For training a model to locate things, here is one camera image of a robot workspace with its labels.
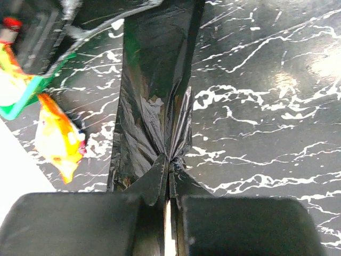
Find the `plastic wrapper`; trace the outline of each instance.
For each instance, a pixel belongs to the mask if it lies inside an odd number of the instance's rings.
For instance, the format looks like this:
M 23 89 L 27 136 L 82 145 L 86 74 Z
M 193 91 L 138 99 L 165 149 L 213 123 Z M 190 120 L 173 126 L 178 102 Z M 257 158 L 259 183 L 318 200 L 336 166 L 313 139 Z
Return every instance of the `plastic wrapper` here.
M 35 137 L 36 150 L 58 168 L 65 183 L 70 183 L 86 153 L 85 134 L 47 94 L 39 94 L 38 99 L 42 108 Z
M 16 103 L 33 77 L 22 71 L 10 46 L 0 43 L 0 106 Z
M 204 4 L 164 1 L 125 19 L 109 191 L 125 190 L 149 170 L 167 179 L 169 164 L 176 159 L 183 162 L 190 149 L 193 98 L 188 81 Z M 166 165 L 160 163 L 161 157 Z

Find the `black marble surface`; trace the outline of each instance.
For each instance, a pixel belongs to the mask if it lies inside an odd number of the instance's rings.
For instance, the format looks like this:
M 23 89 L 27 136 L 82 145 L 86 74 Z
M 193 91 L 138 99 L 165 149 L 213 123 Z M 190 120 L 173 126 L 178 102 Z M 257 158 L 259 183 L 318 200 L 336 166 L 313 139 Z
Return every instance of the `black marble surface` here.
M 69 61 L 49 92 L 89 137 L 69 185 L 34 150 L 39 104 L 7 122 L 59 190 L 105 190 L 121 71 L 122 26 Z M 289 196 L 341 255 L 341 2 L 207 1 L 190 85 L 188 172 L 217 196 Z

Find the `red cap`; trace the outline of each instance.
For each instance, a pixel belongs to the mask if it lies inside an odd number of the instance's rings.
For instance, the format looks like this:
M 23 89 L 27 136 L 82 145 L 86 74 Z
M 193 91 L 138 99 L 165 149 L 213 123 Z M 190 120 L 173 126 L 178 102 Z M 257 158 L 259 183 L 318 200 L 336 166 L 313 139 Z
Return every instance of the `red cap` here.
M 3 19 L 3 25 L 14 31 L 19 31 L 22 26 L 22 22 L 13 17 L 5 17 Z

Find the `orange snack wrapper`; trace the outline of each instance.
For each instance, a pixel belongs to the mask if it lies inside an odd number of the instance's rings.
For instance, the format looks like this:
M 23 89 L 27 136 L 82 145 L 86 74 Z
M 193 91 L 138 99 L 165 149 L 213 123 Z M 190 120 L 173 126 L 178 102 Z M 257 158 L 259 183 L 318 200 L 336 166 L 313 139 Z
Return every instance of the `orange snack wrapper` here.
M 65 184 L 86 153 L 85 134 L 81 132 L 46 94 L 38 95 L 42 108 L 35 138 L 36 150 L 59 171 Z
M 0 43 L 0 106 L 16 103 L 34 77 L 22 71 L 11 47 Z

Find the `black trash bag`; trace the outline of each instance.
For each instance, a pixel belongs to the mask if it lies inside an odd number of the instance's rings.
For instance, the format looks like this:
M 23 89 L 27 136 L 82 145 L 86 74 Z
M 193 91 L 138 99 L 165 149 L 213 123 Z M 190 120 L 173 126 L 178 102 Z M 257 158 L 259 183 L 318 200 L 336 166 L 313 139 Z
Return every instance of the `black trash bag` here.
M 183 162 L 190 149 L 193 97 L 188 81 L 204 4 L 165 0 L 125 19 L 109 191 L 127 189 L 150 169 L 159 172 L 159 183 L 164 183 L 169 164 Z M 164 193 L 165 188 L 158 190 Z M 155 200 L 145 198 L 149 205 Z

